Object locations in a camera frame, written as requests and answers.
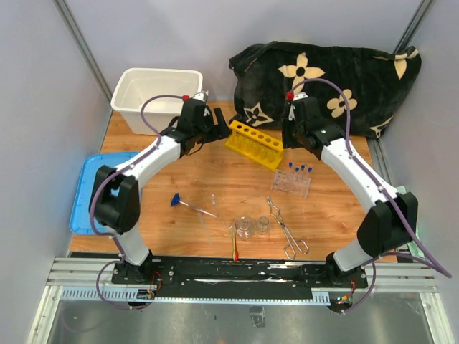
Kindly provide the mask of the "yellow test tube rack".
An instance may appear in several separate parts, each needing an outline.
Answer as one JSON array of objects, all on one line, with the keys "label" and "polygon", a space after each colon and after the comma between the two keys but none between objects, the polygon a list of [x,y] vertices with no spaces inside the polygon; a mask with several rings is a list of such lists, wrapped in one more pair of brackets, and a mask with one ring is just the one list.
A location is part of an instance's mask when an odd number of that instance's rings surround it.
[{"label": "yellow test tube rack", "polygon": [[283,161],[283,143],[259,130],[233,120],[225,147],[275,171]]}]

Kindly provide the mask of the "clear plastic tube rack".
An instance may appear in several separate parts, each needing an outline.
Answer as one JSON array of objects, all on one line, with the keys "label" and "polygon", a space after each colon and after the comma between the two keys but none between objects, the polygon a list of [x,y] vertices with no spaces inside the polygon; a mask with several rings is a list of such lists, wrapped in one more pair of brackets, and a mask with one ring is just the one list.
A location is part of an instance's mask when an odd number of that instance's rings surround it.
[{"label": "clear plastic tube rack", "polygon": [[295,171],[289,174],[287,171],[277,169],[275,171],[270,189],[272,191],[281,191],[286,194],[292,194],[294,196],[299,196],[302,199],[305,199],[309,193],[311,178],[306,177],[307,173],[305,173],[304,177],[301,178],[300,170],[298,180],[295,182],[293,181],[294,173]]}]

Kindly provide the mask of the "white plastic bin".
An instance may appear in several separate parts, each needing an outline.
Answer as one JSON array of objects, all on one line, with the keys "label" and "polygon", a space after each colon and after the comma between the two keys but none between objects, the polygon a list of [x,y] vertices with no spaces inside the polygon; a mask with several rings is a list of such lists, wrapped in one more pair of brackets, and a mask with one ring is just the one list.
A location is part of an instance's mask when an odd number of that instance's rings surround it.
[{"label": "white plastic bin", "polygon": [[120,77],[110,105],[137,135],[165,129],[181,112],[184,95],[202,90],[203,76],[196,70],[130,68]]}]

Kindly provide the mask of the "small glass beaker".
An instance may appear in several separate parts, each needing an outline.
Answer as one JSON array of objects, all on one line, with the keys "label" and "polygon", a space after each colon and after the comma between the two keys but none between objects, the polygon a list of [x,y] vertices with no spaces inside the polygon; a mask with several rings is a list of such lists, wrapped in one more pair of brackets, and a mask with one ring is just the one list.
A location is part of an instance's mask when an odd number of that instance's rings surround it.
[{"label": "small glass beaker", "polygon": [[261,216],[257,220],[257,232],[260,235],[267,235],[270,231],[270,220],[266,216]]}]

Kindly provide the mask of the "glass conical flask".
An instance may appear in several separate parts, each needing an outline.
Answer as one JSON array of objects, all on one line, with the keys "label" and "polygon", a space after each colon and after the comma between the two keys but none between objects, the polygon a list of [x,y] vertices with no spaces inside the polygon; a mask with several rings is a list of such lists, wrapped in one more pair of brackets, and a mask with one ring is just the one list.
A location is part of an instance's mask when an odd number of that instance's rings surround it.
[{"label": "glass conical flask", "polygon": [[232,230],[240,238],[248,239],[256,232],[256,223],[252,217],[241,216],[233,221]]}]

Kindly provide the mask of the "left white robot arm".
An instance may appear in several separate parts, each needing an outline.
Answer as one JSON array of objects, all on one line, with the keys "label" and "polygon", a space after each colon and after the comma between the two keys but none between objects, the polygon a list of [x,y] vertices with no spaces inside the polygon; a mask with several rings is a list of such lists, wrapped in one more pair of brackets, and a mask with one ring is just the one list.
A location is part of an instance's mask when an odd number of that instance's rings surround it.
[{"label": "left white robot arm", "polygon": [[106,228],[104,235],[113,239],[121,262],[130,265],[128,274],[140,284],[153,276],[153,265],[147,262],[151,251],[138,229],[141,189],[170,163],[230,135],[221,109],[209,108],[206,92],[179,99],[180,114],[166,129],[156,132],[152,144],[114,168],[100,167],[93,184],[90,223],[99,222]]}]

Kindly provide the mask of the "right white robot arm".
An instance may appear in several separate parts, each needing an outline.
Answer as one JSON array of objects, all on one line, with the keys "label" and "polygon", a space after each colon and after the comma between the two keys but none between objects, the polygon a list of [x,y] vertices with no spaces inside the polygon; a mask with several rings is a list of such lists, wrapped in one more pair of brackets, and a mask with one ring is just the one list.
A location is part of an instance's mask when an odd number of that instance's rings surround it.
[{"label": "right white robot arm", "polygon": [[345,138],[344,131],[321,116],[316,98],[288,93],[281,123],[284,148],[305,148],[323,161],[349,187],[365,212],[356,238],[326,258],[325,278],[330,285],[344,285],[364,263],[413,240],[416,197],[400,193],[379,176]]}]

